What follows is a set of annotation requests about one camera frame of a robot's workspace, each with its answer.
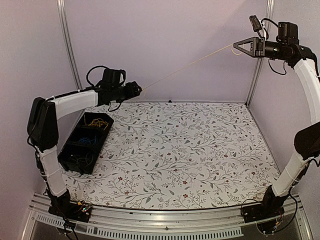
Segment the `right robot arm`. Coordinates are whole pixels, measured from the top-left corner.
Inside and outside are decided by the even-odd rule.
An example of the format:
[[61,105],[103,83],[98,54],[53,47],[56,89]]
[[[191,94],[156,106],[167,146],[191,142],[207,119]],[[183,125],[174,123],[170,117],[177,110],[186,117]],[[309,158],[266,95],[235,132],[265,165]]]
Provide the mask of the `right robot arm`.
[[281,173],[273,191],[284,195],[298,170],[313,158],[313,145],[320,142],[320,69],[309,55],[320,55],[320,27],[311,22],[281,22],[276,38],[262,44],[262,50],[252,50],[253,56],[289,64],[284,77],[262,71],[250,105]]

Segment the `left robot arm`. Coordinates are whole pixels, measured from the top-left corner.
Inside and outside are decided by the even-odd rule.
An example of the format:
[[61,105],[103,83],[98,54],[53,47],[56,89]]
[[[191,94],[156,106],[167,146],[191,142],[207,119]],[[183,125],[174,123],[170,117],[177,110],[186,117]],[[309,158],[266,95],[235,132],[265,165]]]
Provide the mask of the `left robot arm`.
[[56,198],[68,192],[58,152],[75,127],[80,113],[112,102],[120,105],[138,97],[143,91],[137,82],[126,80],[124,69],[97,65],[87,72],[85,78],[85,88],[50,97],[36,97],[29,113],[26,142],[34,150],[37,168],[49,195]]

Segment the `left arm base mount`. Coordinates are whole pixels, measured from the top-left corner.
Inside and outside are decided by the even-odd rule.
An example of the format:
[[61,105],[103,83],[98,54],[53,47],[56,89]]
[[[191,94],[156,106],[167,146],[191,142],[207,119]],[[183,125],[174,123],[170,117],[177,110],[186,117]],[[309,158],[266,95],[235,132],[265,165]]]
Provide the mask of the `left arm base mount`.
[[72,202],[69,196],[50,196],[48,212],[68,220],[88,223],[91,217],[92,204],[82,201]]

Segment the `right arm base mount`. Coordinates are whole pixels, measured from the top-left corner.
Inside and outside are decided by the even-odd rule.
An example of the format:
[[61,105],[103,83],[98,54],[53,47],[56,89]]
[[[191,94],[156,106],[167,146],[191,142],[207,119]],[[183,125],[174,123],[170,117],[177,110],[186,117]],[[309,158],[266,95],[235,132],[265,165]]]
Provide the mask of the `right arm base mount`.
[[283,221],[285,210],[278,207],[265,209],[261,203],[254,205],[241,206],[240,214],[245,223],[257,223],[257,229],[265,234],[273,234]]

